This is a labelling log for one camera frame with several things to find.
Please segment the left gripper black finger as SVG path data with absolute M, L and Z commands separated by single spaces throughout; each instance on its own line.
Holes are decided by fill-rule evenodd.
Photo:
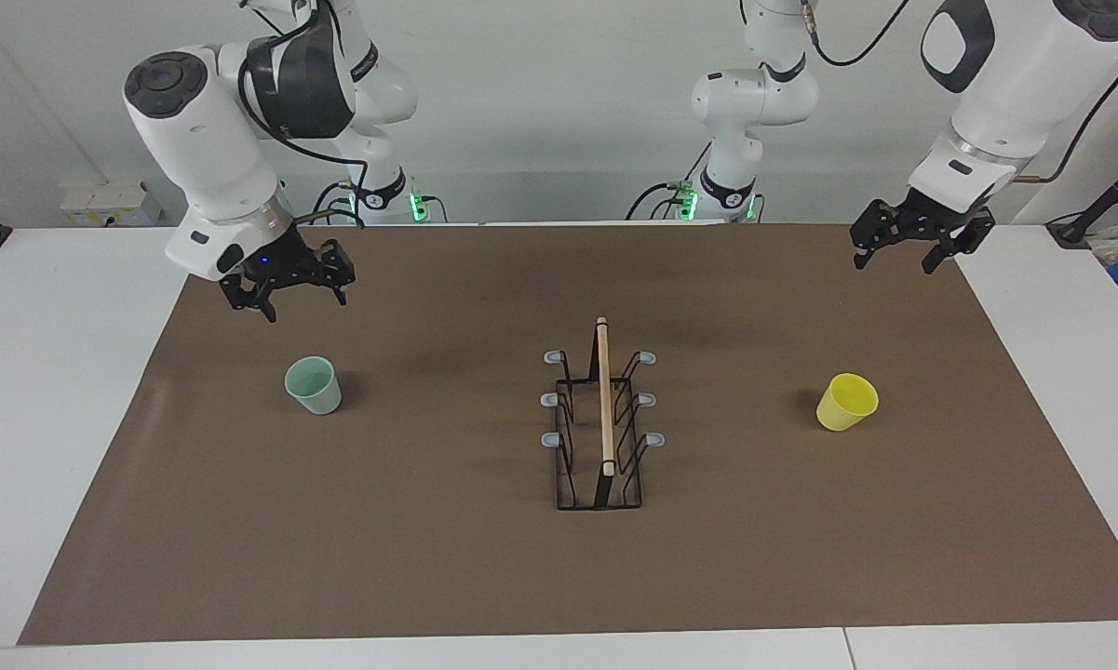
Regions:
M 960 223 L 959 228 L 956 220 L 930 225 L 929 236 L 934 238 L 935 246 L 922 259 L 926 275 L 932 275 L 942 262 L 953 256 L 975 253 L 994 228 L 994 216 L 989 209 L 979 209 Z
M 875 251 L 903 240 L 898 218 L 898 208 L 885 200 L 873 200 L 851 225 L 851 240 L 855 249 L 853 263 L 858 271 L 868 266 Z

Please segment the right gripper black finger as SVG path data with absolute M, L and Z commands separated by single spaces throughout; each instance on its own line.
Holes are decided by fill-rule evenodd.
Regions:
M 252 287 L 243 286 L 241 273 L 230 273 L 220 279 L 220 287 L 228 304 L 235 310 L 250 309 L 258 311 L 266 322 L 275 324 L 277 321 L 276 309 L 272 303 L 272 293 L 276 287 L 276 279 L 272 275 L 262 275 L 255 281 Z
M 347 305 L 345 291 L 356 283 L 356 266 L 339 240 L 325 240 L 311 249 L 307 284 L 328 287 L 341 306 Z

